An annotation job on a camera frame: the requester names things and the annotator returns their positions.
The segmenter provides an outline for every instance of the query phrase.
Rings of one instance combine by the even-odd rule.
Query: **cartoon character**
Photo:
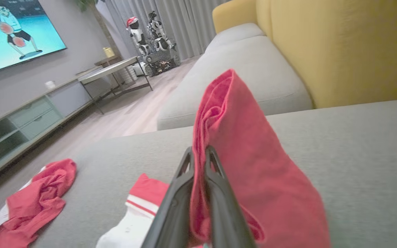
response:
[[[145,57],[150,53],[148,43],[143,36],[143,32],[139,29],[139,19],[133,16],[128,21],[126,21],[126,30],[130,28],[130,36],[134,41],[134,44],[139,49],[139,52]]]
[[[24,59],[26,56],[18,49],[18,47],[25,47],[26,44],[24,40],[30,41],[36,52],[42,52],[42,50],[39,50],[36,47],[33,37],[22,30],[18,19],[16,19],[16,17],[10,12],[10,9],[8,9],[6,3],[3,1],[0,1],[0,21],[1,31],[7,34],[7,43],[10,47],[13,47],[16,52],[19,52],[21,55],[19,57],[20,60]]]
[[[156,20],[157,14],[156,11],[150,12],[148,14],[148,18],[150,19],[150,27],[151,32],[154,36],[154,44],[156,46],[156,50],[166,51],[168,49],[174,48],[174,45],[171,43],[170,39],[165,34],[163,30],[162,22]]]

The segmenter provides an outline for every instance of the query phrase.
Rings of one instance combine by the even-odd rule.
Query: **television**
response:
[[[0,0],[0,69],[66,48],[38,0]]]

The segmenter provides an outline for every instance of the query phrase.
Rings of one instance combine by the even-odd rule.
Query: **table leg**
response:
[[[146,79],[146,82],[148,83],[148,85],[150,86],[150,89],[151,89],[151,91],[153,91],[153,88],[152,88],[152,86],[151,86],[151,84],[150,84],[150,82],[148,81],[148,77],[146,76],[146,74],[145,74],[145,71],[143,70],[143,68],[142,68],[142,66],[140,65],[140,63],[137,61],[137,63],[139,64],[139,66],[140,66],[140,69],[142,70],[142,72],[143,72],[143,75],[145,76],[145,79]]]
[[[97,108],[102,114],[104,114],[104,112],[101,110],[101,107],[98,106],[98,103],[97,103],[96,100],[94,100],[94,98],[91,96],[90,92],[87,90],[87,88],[85,87],[85,85],[84,85],[82,82],[80,82],[80,83],[81,83],[82,87],[84,87],[84,89],[85,89],[85,91],[88,93],[88,95],[90,96],[91,101],[93,101],[93,104],[96,106],[96,108]]]
[[[117,78],[115,77],[114,73],[112,73],[111,75],[113,76],[113,78],[114,78],[114,80],[116,81],[117,85],[119,85],[121,91],[123,91],[123,90],[124,90],[124,89],[123,89],[123,85],[122,85],[121,83],[118,82],[118,80],[117,80]]]
[[[128,75],[130,76],[131,80],[133,81],[134,84],[136,84],[136,81],[134,80],[133,76],[131,75],[131,72],[128,70],[127,67],[125,67],[126,72],[128,72]]]

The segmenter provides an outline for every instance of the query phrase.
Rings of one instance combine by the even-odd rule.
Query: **humanoid robot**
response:
[[[133,16],[126,21],[126,29],[130,29],[130,36],[139,52],[145,57],[150,53],[148,43],[142,30],[139,28],[139,19]]]
[[[162,22],[156,20],[156,17],[157,14],[155,11],[148,14],[148,18],[150,19],[150,31],[154,36],[154,45],[156,47],[156,51],[166,51],[168,49],[174,48],[174,45],[172,44],[170,39],[168,39],[165,31],[163,30]]]

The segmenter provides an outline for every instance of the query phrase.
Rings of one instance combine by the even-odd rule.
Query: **sofa armrest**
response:
[[[244,23],[257,23],[256,0],[232,0],[212,11],[217,33]]]

